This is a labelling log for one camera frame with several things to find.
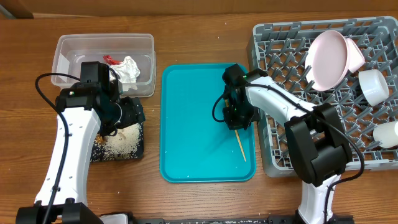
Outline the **white napkin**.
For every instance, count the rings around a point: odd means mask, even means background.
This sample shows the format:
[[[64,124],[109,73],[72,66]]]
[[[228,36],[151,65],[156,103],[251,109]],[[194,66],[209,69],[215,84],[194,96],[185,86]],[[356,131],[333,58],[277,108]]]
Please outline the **white napkin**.
[[[123,91],[128,91],[130,88],[136,90],[137,78],[141,71],[139,70],[136,61],[131,56],[126,56],[121,64],[109,65],[109,79],[114,81],[115,74],[118,76],[118,80],[121,82]]]

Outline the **white paper cup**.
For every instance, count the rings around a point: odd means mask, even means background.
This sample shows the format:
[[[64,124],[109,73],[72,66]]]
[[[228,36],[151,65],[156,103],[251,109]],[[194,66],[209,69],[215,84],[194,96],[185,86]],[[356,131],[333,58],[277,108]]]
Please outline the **white paper cup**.
[[[383,148],[397,146],[397,121],[378,125],[373,131],[373,138],[379,141]]]

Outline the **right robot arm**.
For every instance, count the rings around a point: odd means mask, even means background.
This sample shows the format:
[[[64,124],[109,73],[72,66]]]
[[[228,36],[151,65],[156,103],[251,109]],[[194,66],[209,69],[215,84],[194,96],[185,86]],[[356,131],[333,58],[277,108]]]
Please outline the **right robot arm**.
[[[292,167],[303,182],[294,222],[337,223],[331,210],[335,184],[353,154],[335,107],[297,98],[259,68],[245,73],[234,64],[222,79],[222,121],[230,130],[247,129],[262,112],[283,125]]]

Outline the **grey-white bowl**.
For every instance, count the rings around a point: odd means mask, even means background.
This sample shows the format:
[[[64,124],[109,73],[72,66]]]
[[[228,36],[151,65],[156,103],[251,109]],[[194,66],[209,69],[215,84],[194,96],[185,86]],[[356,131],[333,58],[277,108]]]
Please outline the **grey-white bowl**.
[[[387,82],[379,70],[365,70],[358,74],[361,91],[371,106],[384,102],[389,97]]]

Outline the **pink bowl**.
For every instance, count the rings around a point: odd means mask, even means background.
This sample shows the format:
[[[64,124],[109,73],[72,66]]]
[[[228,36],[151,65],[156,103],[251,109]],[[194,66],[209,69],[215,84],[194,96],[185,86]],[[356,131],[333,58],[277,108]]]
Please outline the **pink bowl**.
[[[346,38],[346,41],[348,44],[348,52],[349,52],[348,70],[351,73],[354,73],[365,64],[365,58],[361,53],[359,47],[352,39]]]

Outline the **wooden chopstick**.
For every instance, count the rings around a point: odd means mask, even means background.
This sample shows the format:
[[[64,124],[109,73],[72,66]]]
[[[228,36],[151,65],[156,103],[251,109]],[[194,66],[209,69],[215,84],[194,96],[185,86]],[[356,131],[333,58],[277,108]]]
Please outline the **wooden chopstick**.
[[[225,102],[226,107],[229,107],[228,100],[224,100],[224,102]],[[238,142],[239,147],[240,147],[240,150],[241,150],[241,154],[242,154],[242,156],[243,156],[244,161],[246,162],[246,161],[247,161],[247,160],[246,160],[246,155],[245,155],[245,153],[244,153],[243,145],[242,145],[242,143],[241,143],[241,139],[240,139],[238,130],[235,129],[234,132],[235,132],[236,139],[237,139],[237,142]]]

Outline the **white round plate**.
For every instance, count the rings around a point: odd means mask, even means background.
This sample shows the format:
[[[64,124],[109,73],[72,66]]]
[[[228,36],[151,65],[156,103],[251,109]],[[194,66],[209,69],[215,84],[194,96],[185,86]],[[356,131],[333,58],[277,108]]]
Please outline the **white round plate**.
[[[335,30],[321,33],[310,45],[305,59],[306,75],[312,88],[326,91],[334,88],[348,70],[348,46],[346,39]]]

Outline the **brown food scrap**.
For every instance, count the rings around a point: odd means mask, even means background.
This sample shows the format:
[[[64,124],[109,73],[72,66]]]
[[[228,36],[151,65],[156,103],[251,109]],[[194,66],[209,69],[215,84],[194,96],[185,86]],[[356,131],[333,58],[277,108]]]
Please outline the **brown food scrap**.
[[[103,145],[103,144],[105,144],[105,140],[103,139],[103,137],[101,135],[97,134],[95,137],[95,143],[97,145]]]

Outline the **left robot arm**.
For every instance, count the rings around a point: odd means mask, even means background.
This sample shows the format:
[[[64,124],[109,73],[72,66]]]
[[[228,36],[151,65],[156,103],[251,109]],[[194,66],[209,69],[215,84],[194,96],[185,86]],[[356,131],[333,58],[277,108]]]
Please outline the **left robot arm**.
[[[121,97],[121,82],[110,80],[113,70],[105,63],[83,62],[80,77],[62,89],[54,102],[38,94],[57,113],[57,135],[49,169],[35,202],[17,211],[16,224],[134,223],[131,212],[97,216],[87,206],[86,185],[97,135],[143,123],[138,98]]]

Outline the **red snack wrapper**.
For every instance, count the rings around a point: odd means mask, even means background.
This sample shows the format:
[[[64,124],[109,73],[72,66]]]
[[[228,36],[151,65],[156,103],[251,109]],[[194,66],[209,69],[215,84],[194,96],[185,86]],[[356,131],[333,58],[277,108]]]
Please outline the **red snack wrapper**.
[[[103,59],[108,65],[119,65],[122,63],[122,61],[115,60],[110,55],[104,55]]]

